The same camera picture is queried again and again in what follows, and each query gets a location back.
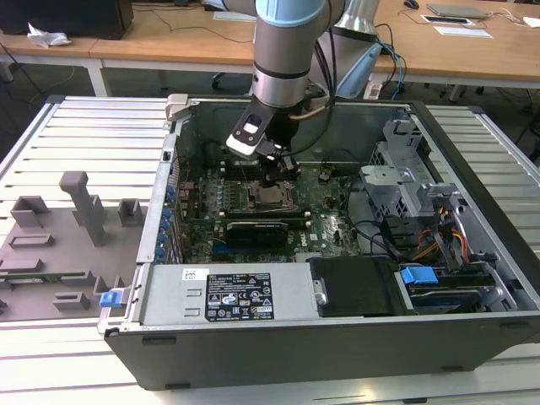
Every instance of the wooden desk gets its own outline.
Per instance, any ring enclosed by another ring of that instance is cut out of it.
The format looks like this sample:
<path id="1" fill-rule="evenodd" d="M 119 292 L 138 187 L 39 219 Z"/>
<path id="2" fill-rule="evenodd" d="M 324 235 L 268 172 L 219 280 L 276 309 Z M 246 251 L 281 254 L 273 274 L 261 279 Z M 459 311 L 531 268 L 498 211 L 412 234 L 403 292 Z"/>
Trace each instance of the wooden desk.
<path id="1" fill-rule="evenodd" d="M 156 62 L 253 64 L 255 23 L 214 20 L 213 13 L 205 12 L 204 8 L 191 11 L 183 11 L 181 8 L 171 11 L 164 8 L 164 11 L 158 11 L 151 7 L 137 6 L 133 9 L 132 26 L 124 38 L 98 40 L 90 50 L 92 57 Z M 197 27 L 209 28 L 230 40 Z"/>
<path id="2" fill-rule="evenodd" d="M 420 14 L 433 14 L 425 6 L 427 2 L 468 4 L 486 13 L 503 12 L 504 7 L 518 17 L 540 15 L 540 6 L 536 5 L 476 0 L 421 0 L 420 10 L 408 9 L 407 15 L 423 22 Z M 251 73 L 254 23 L 214 20 L 213 13 L 202 8 L 134 8 L 138 11 L 132 26 L 119 41 L 73 38 L 70 46 L 48 50 L 31 45 L 25 36 L 0 35 L 0 41 L 20 62 L 86 67 L 99 96 L 110 94 L 103 68 Z M 415 24 L 398 14 L 404 9 L 401 0 L 381 0 L 375 21 L 392 27 L 397 52 L 407 60 L 406 81 L 540 88 L 540 29 L 519 26 L 495 15 L 485 20 L 493 39 L 444 36 L 435 30 L 435 24 Z M 386 28 L 380 27 L 380 34 L 389 41 Z M 8 61 L 8 56 L 0 52 L 0 62 Z M 372 83 L 386 81 L 391 70 L 391 58 L 380 57 Z"/>
<path id="3" fill-rule="evenodd" d="M 516 17 L 538 16 L 540 6 L 531 4 L 478 2 L 473 0 L 429 0 L 430 3 L 473 5 L 487 14 L 510 10 Z M 421 14 L 433 12 L 421 2 L 420 10 L 406 9 L 402 2 L 381 0 L 376 24 L 391 26 L 397 53 L 405 57 L 408 65 L 406 81 L 420 83 L 471 84 L 516 88 L 540 87 L 540 30 L 512 23 L 505 17 L 494 15 L 476 26 L 493 38 L 472 38 L 441 35 L 435 24 L 423 23 Z M 380 27 L 381 39 L 389 42 L 386 27 Z M 380 57 L 372 78 L 385 81 L 392 70 L 390 57 Z"/>

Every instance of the paper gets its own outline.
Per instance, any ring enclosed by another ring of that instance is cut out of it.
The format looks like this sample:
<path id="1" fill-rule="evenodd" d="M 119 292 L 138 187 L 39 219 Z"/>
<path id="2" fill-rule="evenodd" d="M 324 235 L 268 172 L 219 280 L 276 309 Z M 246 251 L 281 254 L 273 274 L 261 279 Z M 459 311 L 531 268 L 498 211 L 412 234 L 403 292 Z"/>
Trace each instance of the paper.
<path id="1" fill-rule="evenodd" d="M 63 32 L 45 32 L 34 28 L 30 23 L 28 23 L 28 28 L 30 30 L 28 38 L 33 44 L 43 46 L 44 48 L 48 48 L 49 46 L 71 44 L 68 36 Z"/>
<path id="2" fill-rule="evenodd" d="M 442 35 L 472 36 L 475 38 L 493 38 L 485 30 L 470 30 L 468 28 L 434 27 Z"/>
<path id="3" fill-rule="evenodd" d="M 213 13 L 213 19 L 241 22 L 257 21 L 257 17 L 251 17 L 250 15 L 240 13 L 231 13 L 230 11 L 216 11 Z"/>
<path id="4" fill-rule="evenodd" d="M 532 28 L 540 27 L 540 19 L 534 19 L 533 17 L 523 17 L 523 22 Z"/>

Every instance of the white cloth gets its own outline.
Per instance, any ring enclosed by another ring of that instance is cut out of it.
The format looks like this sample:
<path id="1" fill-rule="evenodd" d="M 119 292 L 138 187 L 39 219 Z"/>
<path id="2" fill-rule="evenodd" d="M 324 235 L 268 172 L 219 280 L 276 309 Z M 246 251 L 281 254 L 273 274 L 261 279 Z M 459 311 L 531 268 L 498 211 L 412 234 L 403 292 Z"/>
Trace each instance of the white cloth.
<path id="1" fill-rule="evenodd" d="M 28 23 L 28 28 L 30 29 L 28 38 L 33 44 L 43 46 L 44 48 L 48 48 L 49 46 L 71 44 L 68 36 L 63 32 L 45 32 L 34 28 L 30 23 Z"/>

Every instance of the power supply label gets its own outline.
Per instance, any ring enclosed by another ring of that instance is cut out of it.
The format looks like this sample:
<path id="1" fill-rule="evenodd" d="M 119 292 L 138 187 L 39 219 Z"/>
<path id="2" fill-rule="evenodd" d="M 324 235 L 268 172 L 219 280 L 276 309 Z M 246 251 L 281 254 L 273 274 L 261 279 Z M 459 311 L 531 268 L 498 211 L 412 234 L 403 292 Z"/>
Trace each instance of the power supply label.
<path id="1" fill-rule="evenodd" d="M 209 274 L 205 317 L 216 321 L 265 321 L 273 319 L 269 273 Z"/>

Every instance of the black plastic cover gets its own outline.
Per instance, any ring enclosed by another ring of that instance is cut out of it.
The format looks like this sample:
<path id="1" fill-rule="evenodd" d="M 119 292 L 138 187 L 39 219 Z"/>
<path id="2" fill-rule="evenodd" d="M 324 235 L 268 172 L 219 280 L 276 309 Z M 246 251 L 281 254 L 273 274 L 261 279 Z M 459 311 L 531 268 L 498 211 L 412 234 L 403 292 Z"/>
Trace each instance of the black plastic cover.
<path id="1" fill-rule="evenodd" d="M 311 276 L 322 279 L 327 291 L 321 316 L 406 315 L 395 262 L 363 256 L 313 257 L 308 262 Z"/>

